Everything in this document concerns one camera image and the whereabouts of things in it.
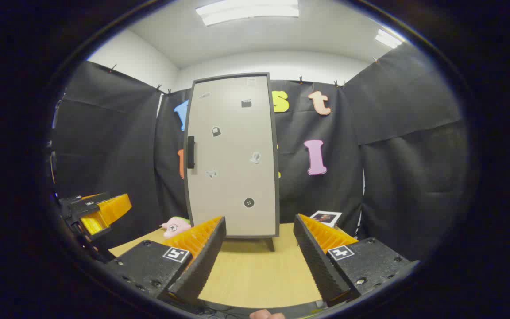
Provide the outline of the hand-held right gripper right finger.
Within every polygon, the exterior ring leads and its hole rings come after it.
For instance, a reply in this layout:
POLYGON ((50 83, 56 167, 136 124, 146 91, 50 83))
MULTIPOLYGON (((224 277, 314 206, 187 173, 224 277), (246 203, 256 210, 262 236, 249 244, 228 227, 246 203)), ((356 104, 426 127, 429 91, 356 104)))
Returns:
POLYGON ((298 214, 294 235, 323 302, 331 307, 376 292, 419 264, 374 237, 348 234, 298 214))

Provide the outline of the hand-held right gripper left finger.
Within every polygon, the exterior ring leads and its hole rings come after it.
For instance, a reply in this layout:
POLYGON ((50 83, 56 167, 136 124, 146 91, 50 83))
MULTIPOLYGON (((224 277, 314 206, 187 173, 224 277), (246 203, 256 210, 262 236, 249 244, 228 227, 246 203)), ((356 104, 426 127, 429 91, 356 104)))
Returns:
POLYGON ((142 294, 196 306, 226 235, 219 216, 161 244, 144 240, 105 268, 142 294))

